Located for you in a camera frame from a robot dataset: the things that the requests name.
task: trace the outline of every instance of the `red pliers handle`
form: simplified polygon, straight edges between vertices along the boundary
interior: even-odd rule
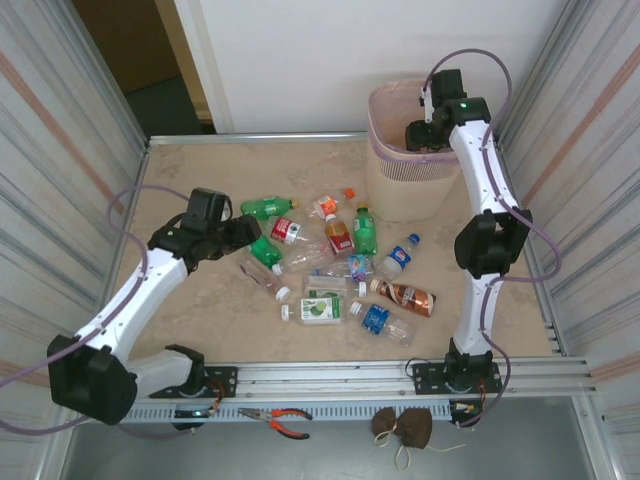
[[[284,410],[272,410],[271,412],[266,412],[264,410],[257,410],[254,408],[240,408],[239,412],[242,415],[253,418],[254,420],[262,420],[269,423],[269,426],[271,428],[280,433],[280,435],[284,435],[287,438],[291,438],[293,440],[306,440],[307,438],[309,438],[308,433],[293,432],[283,427],[280,422],[275,420],[276,418],[285,417],[287,415],[296,415],[298,417],[304,417],[307,420],[313,420],[313,417],[304,410],[298,410],[297,408],[287,408]]]

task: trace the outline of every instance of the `white wall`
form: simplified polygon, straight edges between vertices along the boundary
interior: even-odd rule
[[[445,54],[489,49],[516,85],[566,0],[175,0],[219,132],[366,129],[367,98],[426,76]],[[460,57],[470,95],[492,111],[502,73]]]

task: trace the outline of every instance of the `green soda bottle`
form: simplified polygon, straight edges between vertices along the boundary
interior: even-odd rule
[[[249,246],[249,250],[260,263],[269,269],[282,260],[280,250],[264,235],[260,235],[260,238]]]
[[[240,205],[240,210],[245,215],[248,213],[258,220],[268,220],[272,216],[281,216],[289,210],[298,207],[296,199],[287,200],[280,197],[267,197],[260,200],[249,200]]]
[[[378,241],[376,240],[376,224],[369,213],[366,203],[358,204],[358,213],[353,219],[353,236],[356,242],[356,251],[365,255],[378,253]]]

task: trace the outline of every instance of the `beige marble surface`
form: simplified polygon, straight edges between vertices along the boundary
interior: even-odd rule
[[[365,194],[365,144],[279,143],[256,145],[156,146],[145,183],[168,185],[185,194],[207,187],[229,194],[236,210],[247,199],[268,195],[298,197],[352,186]],[[160,192],[143,192],[132,231],[144,241],[185,202]],[[344,211],[350,224],[354,212]],[[442,357],[460,315],[464,295],[462,272],[453,256],[456,234],[470,217],[466,188],[460,177],[438,214],[427,221],[394,224],[377,222],[379,258],[398,237],[422,236],[421,250],[398,279],[438,296],[432,318],[425,319],[369,294],[365,302],[380,303],[418,325],[409,349],[366,332],[351,319],[342,326],[305,327],[280,320],[280,305],[236,268],[233,256],[202,262],[197,272],[174,290],[140,335],[132,358],[156,353],[178,343],[205,354],[211,362],[342,361]],[[138,262],[128,245],[119,281]],[[525,274],[521,259],[512,269]],[[285,276],[295,298],[300,276]],[[494,338],[513,356],[550,355],[550,347],[531,286],[507,284],[498,300]]]

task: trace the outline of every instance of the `metal frame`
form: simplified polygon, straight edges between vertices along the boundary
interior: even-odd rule
[[[340,142],[364,141],[365,132],[337,132],[320,134],[255,134],[216,135],[187,137],[152,137],[149,149],[156,145],[203,145],[203,144],[256,144],[285,142]],[[130,216],[135,200],[132,201]],[[539,272],[535,253],[529,242],[525,246],[525,256],[530,271]],[[560,332],[554,329],[553,306],[543,285],[536,285],[536,295],[554,352],[560,353],[564,346]],[[585,444],[598,480],[620,479],[621,469],[611,439],[598,423],[595,400],[597,394],[591,380],[586,360],[578,357],[551,356],[533,358],[512,358],[513,373],[505,397],[557,397],[570,396],[574,400],[576,416],[581,426]],[[310,362],[310,363],[249,363],[239,364],[236,398],[227,399],[227,409],[237,409],[241,405],[281,406],[313,405],[314,408],[347,408],[357,402],[369,405],[384,401],[396,408],[411,406],[415,402],[447,401],[452,396],[419,397],[414,393],[412,380],[405,372],[406,362]],[[503,359],[497,359],[501,373],[505,373]],[[475,396],[455,396],[456,399]],[[194,399],[177,401],[144,399],[136,402],[128,423],[161,423],[174,420],[172,412],[176,408],[196,406]],[[149,418],[139,412],[151,412]],[[206,421],[224,421],[213,417]]]

